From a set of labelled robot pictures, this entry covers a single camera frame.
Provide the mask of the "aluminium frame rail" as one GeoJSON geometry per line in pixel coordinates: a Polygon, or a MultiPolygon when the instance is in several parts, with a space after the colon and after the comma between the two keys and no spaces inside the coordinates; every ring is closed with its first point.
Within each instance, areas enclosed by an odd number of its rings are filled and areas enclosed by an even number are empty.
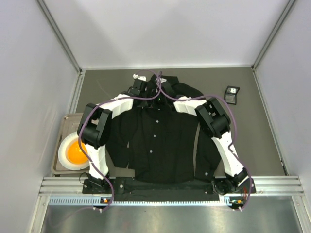
{"type": "MultiPolygon", "coordinates": [[[[253,176],[255,196],[303,196],[298,176],[253,176]]],[[[85,177],[44,177],[41,195],[80,195],[85,177]]]]}

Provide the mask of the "small black open box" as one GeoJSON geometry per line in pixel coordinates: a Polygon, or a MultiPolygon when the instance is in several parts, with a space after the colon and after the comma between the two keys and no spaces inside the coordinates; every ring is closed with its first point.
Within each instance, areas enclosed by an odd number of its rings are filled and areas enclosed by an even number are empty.
{"type": "Polygon", "coordinates": [[[227,86],[224,93],[224,100],[228,104],[236,105],[237,104],[237,94],[240,90],[240,87],[236,86],[227,86]]]}

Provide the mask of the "white bowl orange inside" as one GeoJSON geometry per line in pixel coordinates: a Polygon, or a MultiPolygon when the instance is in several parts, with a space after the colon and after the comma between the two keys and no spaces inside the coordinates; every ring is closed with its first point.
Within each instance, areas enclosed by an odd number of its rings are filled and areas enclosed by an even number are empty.
{"type": "Polygon", "coordinates": [[[89,166],[89,159],[83,154],[78,144],[78,134],[69,134],[60,144],[58,160],[68,170],[82,170],[89,166]]]}

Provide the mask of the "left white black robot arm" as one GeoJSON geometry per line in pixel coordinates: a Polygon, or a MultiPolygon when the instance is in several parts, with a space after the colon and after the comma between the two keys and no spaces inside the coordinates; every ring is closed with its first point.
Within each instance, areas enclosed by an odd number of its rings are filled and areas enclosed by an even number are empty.
{"type": "Polygon", "coordinates": [[[84,152],[91,159],[89,173],[92,178],[101,181],[109,172],[105,158],[105,145],[111,133],[112,119],[131,110],[135,97],[142,100],[146,85],[146,77],[139,76],[134,79],[134,84],[128,91],[120,93],[107,102],[86,105],[77,134],[81,137],[82,145],[85,146],[84,152]]]}

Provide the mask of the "black button-up shirt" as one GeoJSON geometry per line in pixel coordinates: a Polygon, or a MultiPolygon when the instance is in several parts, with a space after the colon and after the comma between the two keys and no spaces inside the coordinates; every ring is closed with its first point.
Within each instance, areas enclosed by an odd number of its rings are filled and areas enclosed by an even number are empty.
{"type": "Polygon", "coordinates": [[[221,161],[198,119],[167,101],[115,117],[106,151],[115,167],[132,169],[138,181],[149,183],[210,182],[221,161]]]}

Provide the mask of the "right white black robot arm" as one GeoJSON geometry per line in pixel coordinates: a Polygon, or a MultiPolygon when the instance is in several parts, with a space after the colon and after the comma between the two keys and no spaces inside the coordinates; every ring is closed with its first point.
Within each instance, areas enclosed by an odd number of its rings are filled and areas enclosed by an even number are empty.
{"type": "Polygon", "coordinates": [[[234,147],[235,136],[231,135],[230,124],[234,121],[233,116],[228,116],[216,97],[211,96],[207,100],[205,96],[177,96],[167,80],[160,78],[155,84],[155,92],[170,101],[178,113],[197,117],[201,129],[217,147],[224,164],[225,178],[212,178],[213,190],[221,195],[246,190],[250,193],[253,179],[238,158],[234,147]]]}

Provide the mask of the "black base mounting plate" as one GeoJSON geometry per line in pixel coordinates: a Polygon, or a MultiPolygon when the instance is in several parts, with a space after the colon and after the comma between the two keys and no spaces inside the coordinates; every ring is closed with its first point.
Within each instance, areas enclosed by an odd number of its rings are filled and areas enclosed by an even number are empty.
{"type": "Polygon", "coordinates": [[[216,178],[212,183],[193,180],[178,184],[153,184],[140,182],[133,177],[110,179],[114,189],[114,201],[200,201],[219,200],[221,194],[242,194],[249,191],[250,181],[239,188],[229,187],[225,178],[216,178]]]}

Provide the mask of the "grey metal tray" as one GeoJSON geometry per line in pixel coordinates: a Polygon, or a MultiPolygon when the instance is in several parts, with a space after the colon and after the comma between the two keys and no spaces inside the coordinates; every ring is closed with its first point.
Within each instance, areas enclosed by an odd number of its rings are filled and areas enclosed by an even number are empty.
{"type": "Polygon", "coordinates": [[[67,114],[61,120],[51,167],[54,175],[78,175],[89,171],[88,161],[73,164],[68,158],[68,149],[73,148],[72,144],[78,144],[77,129],[82,115],[82,113],[67,114]]]}

